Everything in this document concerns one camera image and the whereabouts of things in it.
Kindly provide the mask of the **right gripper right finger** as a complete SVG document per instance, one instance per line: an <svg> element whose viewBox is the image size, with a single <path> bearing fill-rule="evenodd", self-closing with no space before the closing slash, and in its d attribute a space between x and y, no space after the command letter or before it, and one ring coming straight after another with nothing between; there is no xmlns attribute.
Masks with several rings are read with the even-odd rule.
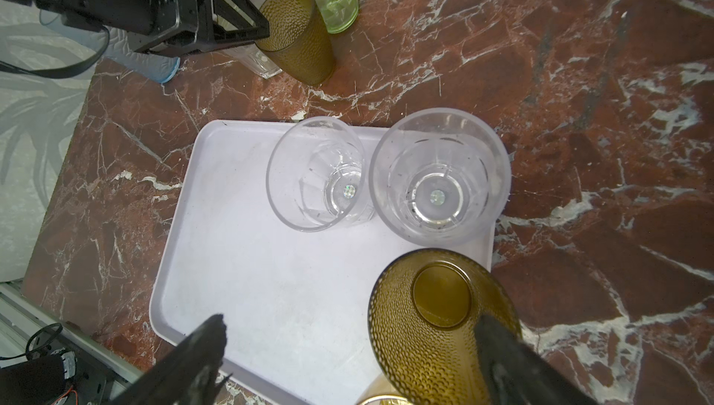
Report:
<svg viewBox="0 0 714 405"><path fill-rule="evenodd" d="M483 315L475 324L479 368L493 404L593 404L546 360Z"/></svg>

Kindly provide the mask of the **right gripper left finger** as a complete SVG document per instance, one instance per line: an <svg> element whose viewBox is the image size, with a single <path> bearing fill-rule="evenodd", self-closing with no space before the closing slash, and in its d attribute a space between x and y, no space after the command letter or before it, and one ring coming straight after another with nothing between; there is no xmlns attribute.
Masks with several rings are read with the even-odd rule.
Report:
<svg viewBox="0 0 714 405"><path fill-rule="evenodd" d="M215 314L111 403L213 404L227 383L217 380L226 345L223 315Z"/></svg>

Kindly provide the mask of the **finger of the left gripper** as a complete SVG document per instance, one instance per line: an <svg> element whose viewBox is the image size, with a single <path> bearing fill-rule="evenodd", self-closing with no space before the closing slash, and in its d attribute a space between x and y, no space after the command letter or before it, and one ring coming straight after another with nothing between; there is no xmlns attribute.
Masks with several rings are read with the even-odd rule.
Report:
<svg viewBox="0 0 714 405"><path fill-rule="evenodd" d="M270 35L270 24L250 0L195 0L195 47L201 52L252 44Z"/></svg>

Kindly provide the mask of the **olive green textured cup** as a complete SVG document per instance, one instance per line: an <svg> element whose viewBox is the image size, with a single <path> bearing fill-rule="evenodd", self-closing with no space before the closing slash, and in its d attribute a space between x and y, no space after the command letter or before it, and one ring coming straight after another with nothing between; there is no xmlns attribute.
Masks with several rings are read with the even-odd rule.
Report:
<svg viewBox="0 0 714 405"><path fill-rule="evenodd" d="M260 12L270 35L256 46L301 83L318 86L333 73L336 59L315 0L266 0Z"/></svg>

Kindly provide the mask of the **brown olive textured cup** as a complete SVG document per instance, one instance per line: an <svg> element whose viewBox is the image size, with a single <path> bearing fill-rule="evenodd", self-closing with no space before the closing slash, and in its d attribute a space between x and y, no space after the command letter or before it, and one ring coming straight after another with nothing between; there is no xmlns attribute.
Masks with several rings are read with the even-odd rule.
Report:
<svg viewBox="0 0 714 405"><path fill-rule="evenodd" d="M511 299L487 269L446 249L418 249L377 279L369 339L382 372L410 402L487 404L473 331L483 315L522 334Z"/></svg>

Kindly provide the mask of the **lilac plastic tray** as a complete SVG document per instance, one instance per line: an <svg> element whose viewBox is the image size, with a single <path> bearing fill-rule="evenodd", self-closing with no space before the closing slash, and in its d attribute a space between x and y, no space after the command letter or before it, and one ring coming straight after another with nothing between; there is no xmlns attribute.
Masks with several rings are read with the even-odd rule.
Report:
<svg viewBox="0 0 714 405"><path fill-rule="evenodd" d="M266 193L280 122L214 120L199 133L150 304L172 344L223 315L223 371L280 404L353 404L379 375L367 305L412 249L379 219L300 232Z"/></svg>

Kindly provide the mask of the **clear faceted cup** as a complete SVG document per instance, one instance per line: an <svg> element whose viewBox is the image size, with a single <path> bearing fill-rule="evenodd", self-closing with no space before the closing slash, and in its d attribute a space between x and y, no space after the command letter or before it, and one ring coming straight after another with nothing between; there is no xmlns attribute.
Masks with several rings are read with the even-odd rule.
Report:
<svg viewBox="0 0 714 405"><path fill-rule="evenodd" d="M377 215L396 235L422 247L456 246L496 224L511 192L511 161L483 120L423 109L381 137L368 184Z"/></svg>

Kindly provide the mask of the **amber faceted cup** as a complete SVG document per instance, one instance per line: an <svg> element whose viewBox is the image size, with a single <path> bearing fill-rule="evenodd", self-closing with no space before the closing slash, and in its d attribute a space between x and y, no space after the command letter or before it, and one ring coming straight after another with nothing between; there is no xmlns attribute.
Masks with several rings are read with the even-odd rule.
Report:
<svg viewBox="0 0 714 405"><path fill-rule="evenodd" d="M379 375L358 399L357 405L412 405L390 383L385 375Z"/></svg>

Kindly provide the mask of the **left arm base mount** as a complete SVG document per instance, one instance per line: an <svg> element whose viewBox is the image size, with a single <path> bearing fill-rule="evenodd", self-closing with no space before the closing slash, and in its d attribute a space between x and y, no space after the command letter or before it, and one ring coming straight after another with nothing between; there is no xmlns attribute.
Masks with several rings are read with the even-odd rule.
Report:
<svg viewBox="0 0 714 405"><path fill-rule="evenodd" d="M35 332L24 353L3 357L3 404L106 404L115 375L52 323Z"/></svg>

